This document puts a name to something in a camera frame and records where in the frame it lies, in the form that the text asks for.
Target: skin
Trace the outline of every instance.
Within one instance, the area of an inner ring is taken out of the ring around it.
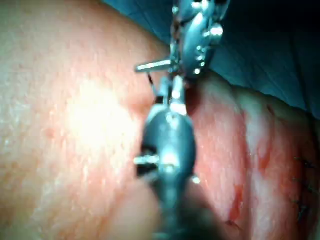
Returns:
[[[149,239],[159,209],[133,158],[154,96],[133,67],[168,47],[93,0],[3,0],[0,33],[0,239]],[[319,165],[307,115],[215,73],[187,96],[225,237],[317,239],[318,173],[295,159]]]

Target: metal jaw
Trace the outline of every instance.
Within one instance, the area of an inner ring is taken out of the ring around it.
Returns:
[[[172,8],[170,56],[140,64],[136,72],[168,70],[178,73],[190,84],[209,68],[214,51],[220,44],[230,0],[176,0]]]
[[[145,122],[141,155],[134,163],[138,177],[148,179],[161,208],[163,226],[154,239],[163,234],[173,236],[177,226],[181,226],[178,206],[196,163],[194,128],[187,115],[181,76],[162,79]]]

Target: metal clamp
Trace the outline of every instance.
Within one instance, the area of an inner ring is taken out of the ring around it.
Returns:
[[[230,0],[176,0],[172,8],[170,56],[140,64],[136,72],[168,70],[194,84],[209,68],[223,36],[220,22]]]

